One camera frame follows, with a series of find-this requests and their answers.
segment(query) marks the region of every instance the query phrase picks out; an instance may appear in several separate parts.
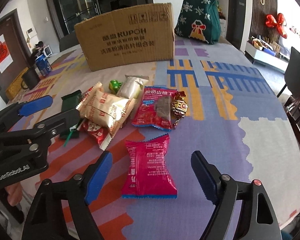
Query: tablecloth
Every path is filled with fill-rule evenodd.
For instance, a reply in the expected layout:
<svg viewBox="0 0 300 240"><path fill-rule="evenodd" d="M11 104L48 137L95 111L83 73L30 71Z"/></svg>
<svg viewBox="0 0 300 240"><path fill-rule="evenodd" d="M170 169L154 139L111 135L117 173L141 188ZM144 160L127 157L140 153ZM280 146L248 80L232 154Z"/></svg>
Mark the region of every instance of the tablecloth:
<svg viewBox="0 0 300 240"><path fill-rule="evenodd" d="M184 90L189 105L186 117L171 131L167 168L178 189L176 199L123 199L121 188L130 164L125 140L149 140L164 134L156 128L136 128L130 122L107 148L113 166L97 200L89 206L107 239L199 239L214 206L207 201L192 171L190 156L200 150L209 163L235 180L260 179L284 227L300 211L300 150L282 105L260 72L242 52L228 44L206 45L176 38L175 58L170 61L131 64L91 72L82 50L77 49L56 66L32 91L16 100L44 95L53 105L22 118L13 130L31 128L61 110L61 97L86 91L101 81L105 87L125 74L147 75L150 85ZM53 182L82 173L102 151L82 132L78 139L54 138L47 160L49 168L22 182L34 196L40 182ZM238 215L236 204L227 239L232 239ZM73 228L70 210L63 202L66 222Z"/></svg>

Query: green candy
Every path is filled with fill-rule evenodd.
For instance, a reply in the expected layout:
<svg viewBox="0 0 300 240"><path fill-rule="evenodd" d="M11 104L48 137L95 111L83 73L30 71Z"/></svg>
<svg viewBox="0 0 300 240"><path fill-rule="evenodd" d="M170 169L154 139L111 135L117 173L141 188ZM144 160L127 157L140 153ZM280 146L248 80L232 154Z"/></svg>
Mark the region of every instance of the green candy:
<svg viewBox="0 0 300 240"><path fill-rule="evenodd" d="M109 83L109 89L111 91L112 94L116 94L119 91L119 88L121 87L121 82L117 81L117 80L111 80Z"/></svg>

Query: brown door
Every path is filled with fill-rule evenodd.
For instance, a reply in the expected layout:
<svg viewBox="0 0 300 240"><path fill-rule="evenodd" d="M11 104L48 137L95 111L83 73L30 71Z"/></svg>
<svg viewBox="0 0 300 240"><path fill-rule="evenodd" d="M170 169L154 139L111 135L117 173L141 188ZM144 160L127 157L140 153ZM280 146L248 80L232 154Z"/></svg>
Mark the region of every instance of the brown door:
<svg viewBox="0 0 300 240"><path fill-rule="evenodd" d="M12 60L6 68L4 68L5 64L0 65L0 96L5 102L9 101L5 93L6 89L20 72L29 66L17 35L18 30L13 14L0 21L0 60L4 58L5 64L9 64Z"/></svg>

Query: wood slat wall panel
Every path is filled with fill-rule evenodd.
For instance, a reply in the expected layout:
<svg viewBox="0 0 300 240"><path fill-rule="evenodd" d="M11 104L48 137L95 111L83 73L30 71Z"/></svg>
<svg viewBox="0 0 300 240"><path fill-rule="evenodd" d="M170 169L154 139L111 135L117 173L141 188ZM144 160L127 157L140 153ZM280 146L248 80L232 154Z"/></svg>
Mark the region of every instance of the wood slat wall panel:
<svg viewBox="0 0 300 240"><path fill-rule="evenodd" d="M267 36L267 27L265 25L266 15L272 14L277 17L277 0L252 0L252 18L250 36Z"/></svg>

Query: blue can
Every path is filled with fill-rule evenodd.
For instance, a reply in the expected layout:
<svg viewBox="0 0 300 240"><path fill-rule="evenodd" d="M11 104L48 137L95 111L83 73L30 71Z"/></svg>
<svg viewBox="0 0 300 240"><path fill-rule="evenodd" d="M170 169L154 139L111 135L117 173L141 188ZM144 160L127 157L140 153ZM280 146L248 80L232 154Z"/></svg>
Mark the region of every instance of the blue can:
<svg viewBox="0 0 300 240"><path fill-rule="evenodd" d="M37 65L43 77L45 77L52 71L50 63L48 62L48 59L44 54L37 57L37 59L35 60L35 64Z"/></svg>

